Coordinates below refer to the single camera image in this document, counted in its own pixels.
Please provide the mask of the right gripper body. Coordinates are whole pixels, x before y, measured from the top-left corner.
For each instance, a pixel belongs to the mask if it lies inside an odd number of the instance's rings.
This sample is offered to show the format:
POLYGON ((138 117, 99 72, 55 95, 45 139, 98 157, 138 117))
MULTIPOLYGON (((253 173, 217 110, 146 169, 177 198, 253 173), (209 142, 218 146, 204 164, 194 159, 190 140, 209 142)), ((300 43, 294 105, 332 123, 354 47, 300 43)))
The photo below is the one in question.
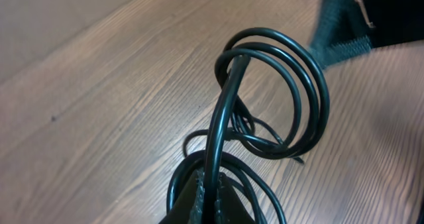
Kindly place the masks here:
POLYGON ((350 31, 355 38, 367 36, 371 47, 423 40, 423 0, 362 0, 370 28, 360 7, 353 3, 350 31))

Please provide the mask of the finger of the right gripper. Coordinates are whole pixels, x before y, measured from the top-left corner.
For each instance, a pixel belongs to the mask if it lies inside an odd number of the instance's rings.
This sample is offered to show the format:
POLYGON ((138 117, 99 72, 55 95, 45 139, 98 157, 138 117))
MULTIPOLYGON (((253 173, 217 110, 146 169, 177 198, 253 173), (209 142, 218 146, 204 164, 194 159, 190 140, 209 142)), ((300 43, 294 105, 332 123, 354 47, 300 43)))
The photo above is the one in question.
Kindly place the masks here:
POLYGON ((355 0, 322 0, 310 53, 321 68, 369 53, 370 31, 355 0))

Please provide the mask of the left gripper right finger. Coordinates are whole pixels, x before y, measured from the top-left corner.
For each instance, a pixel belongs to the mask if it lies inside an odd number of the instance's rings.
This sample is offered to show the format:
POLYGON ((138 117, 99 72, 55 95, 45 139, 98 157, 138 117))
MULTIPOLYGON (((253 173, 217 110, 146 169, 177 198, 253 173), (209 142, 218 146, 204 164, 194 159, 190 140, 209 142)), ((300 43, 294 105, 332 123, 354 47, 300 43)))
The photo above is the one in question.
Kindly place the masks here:
POLYGON ((219 174, 214 218, 218 224, 255 224, 224 173, 219 174))

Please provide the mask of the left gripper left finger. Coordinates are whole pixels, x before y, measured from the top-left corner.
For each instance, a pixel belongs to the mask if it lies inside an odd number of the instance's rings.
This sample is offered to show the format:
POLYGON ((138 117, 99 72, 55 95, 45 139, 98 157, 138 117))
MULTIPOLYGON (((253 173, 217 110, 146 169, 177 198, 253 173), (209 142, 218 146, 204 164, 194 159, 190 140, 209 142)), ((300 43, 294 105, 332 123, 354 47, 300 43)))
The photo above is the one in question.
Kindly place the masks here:
POLYGON ((159 224, 200 224, 203 214, 203 170, 174 174, 168 186, 167 213, 159 224))

